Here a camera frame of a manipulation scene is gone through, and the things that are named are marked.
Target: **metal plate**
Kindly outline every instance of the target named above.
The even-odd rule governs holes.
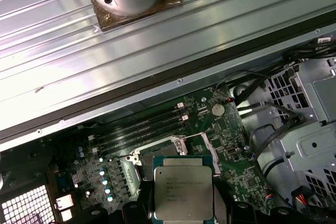
[[[3,130],[323,15],[336,0],[184,0],[107,33],[90,0],[0,5]]]
[[[160,166],[154,171],[155,218],[209,220],[213,216],[212,170],[207,166]]]
[[[336,123],[321,127],[319,122],[306,122],[280,140],[285,152],[294,153],[288,162],[294,171],[333,163],[336,153]]]

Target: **capacitor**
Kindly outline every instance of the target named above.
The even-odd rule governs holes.
[[[94,189],[92,188],[92,189],[87,190],[87,191],[85,192],[85,194],[86,194],[87,196],[89,196],[89,195],[91,195],[93,192],[94,192]]]
[[[105,191],[106,194],[110,194],[111,193],[111,187],[105,188],[104,191]]]
[[[214,104],[211,108],[211,113],[214,116],[222,116],[225,113],[225,108],[224,108],[223,105],[221,105],[219,103]]]
[[[82,186],[82,185],[83,185],[83,182],[75,183],[75,188],[78,188],[78,187],[80,187],[80,186]]]
[[[103,179],[103,180],[102,180],[102,182],[101,182],[101,183],[102,183],[103,185],[107,185],[107,183],[108,183],[108,182],[109,182],[109,181],[108,181],[108,179],[107,179],[107,178],[105,178],[105,179]]]

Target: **motherboard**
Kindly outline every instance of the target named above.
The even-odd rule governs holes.
[[[245,129],[228,89],[206,88],[112,122],[78,125],[53,139],[56,184],[87,208],[113,212],[153,179],[153,157],[211,155],[213,174],[234,200],[264,210],[267,187],[257,176]]]

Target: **chip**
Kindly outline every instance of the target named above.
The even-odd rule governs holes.
[[[253,187],[257,184],[254,178],[247,179],[246,182],[248,187]]]
[[[141,157],[143,162],[143,169],[145,170],[147,180],[153,179],[153,157],[154,156],[173,156],[178,155],[174,144],[170,144],[157,151],[148,152]]]

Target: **mesh grille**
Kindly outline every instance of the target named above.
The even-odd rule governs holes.
[[[330,192],[331,198],[336,202],[336,173],[327,169],[323,170],[328,180],[327,187]]]
[[[45,186],[15,197],[1,206],[5,224],[48,224],[55,220]]]
[[[296,79],[296,73],[294,76],[290,77],[288,70],[268,79],[266,86],[275,104],[284,106],[289,110],[298,110],[309,107],[306,96],[300,85],[298,85]],[[281,120],[288,117],[287,114],[284,114],[281,111],[278,111],[278,113]]]
[[[308,174],[306,174],[306,179],[308,181],[310,189],[312,191],[314,191],[316,194],[318,194],[322,197],[328,195],[328,193],[325,189],[326,187],[324,186],[324,183],[321,180],[319,180],[318,178],[313,177],[313,176],[308,176]]]

